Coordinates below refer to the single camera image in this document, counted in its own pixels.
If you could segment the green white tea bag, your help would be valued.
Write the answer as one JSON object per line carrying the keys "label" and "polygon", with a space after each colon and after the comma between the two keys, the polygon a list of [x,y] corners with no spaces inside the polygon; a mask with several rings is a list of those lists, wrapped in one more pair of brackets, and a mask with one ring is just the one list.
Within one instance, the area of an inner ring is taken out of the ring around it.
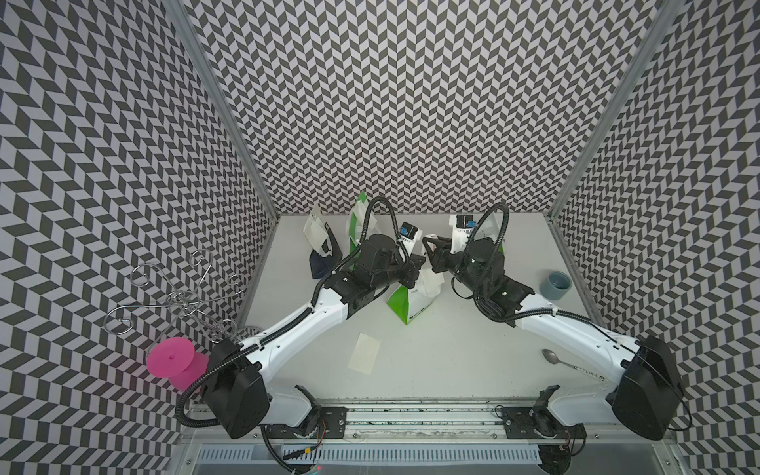
{"label": "green white tea bag", "polygon": [[429,308],[435,299],[425,298],[413,289],[408,289],[404,285],[399,284],[386,303],[401,322],[408,326],[425,309]]}
{"label": "green white tea bag", "polygon": [[504,253],[503,241],[498,240],[501,229],[501,218],[498,212],[491,213],[485,220],[484,224],[475,234],[475,241],[479,239],[490,239],[499,245],[499,253]]}
{"label": "green white tea bag", "polygon": [[[346,234],[348,235],[349,251],[354,251],[359,243],[361,233],[364,231],[364,220],[368,208],[370,199],[367,194],[362,191],[356,198],[354,206],[350,210],[350,217],[348,218],[348,224],[346,225]],[[371,218],[367,225],[366,237],[370,237],[373,234],[379,234],[380,227],[375,214],[371,214]]]}

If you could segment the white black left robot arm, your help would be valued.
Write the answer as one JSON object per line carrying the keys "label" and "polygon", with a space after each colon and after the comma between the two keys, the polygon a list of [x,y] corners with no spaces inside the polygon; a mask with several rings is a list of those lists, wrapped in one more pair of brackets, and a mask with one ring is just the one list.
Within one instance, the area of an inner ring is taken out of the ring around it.
{"label": "white black left robot arm", "polygon": [[278,391],[273,380],[318,336],[392,285],[415,286],[425,259],[413,249],[423,233],[407,222],[392,225],[392,235],[361,232],[354,250],[316,284],[310,301],[276,325],[239,344],[217,344],[205,373],[176,402],[178,423],[194,429],[220,426],[232,439],[269,426],[314,435],[322,425],[322,406],[303,386]]}

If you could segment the navy and cream tote bag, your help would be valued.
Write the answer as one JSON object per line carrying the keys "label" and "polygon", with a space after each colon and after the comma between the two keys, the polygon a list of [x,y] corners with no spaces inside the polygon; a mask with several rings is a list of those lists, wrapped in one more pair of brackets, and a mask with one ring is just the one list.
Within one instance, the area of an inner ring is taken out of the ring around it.
{"label": "navy and cream tote bag", "polygon": [[313,279],[322,279],[342,260],[342,250],[321,208],[314,205],[303,229],[312,251],[309,266]]}

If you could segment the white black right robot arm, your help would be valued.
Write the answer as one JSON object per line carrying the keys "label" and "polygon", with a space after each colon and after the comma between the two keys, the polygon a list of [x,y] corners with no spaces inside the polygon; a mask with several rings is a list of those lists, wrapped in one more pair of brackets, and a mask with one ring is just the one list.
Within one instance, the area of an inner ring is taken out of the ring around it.
{"label": "white black right robot arm", "polygon": [[549,439],[550,421],[565,427],[619,423],[644,439],[664,439],[675,429],[677,411],[687,408],[670,348],[655,336],[637,340],[606,330],[508,277],[501,247],[509,222],[510,211],[499,202],[466,232],[462,249],[454,237],[431,235],[422,243],[433,271],[464,285],[489,321],[537,334],[583,360],[593,384],[543,390],[534,409],[536,432]]}

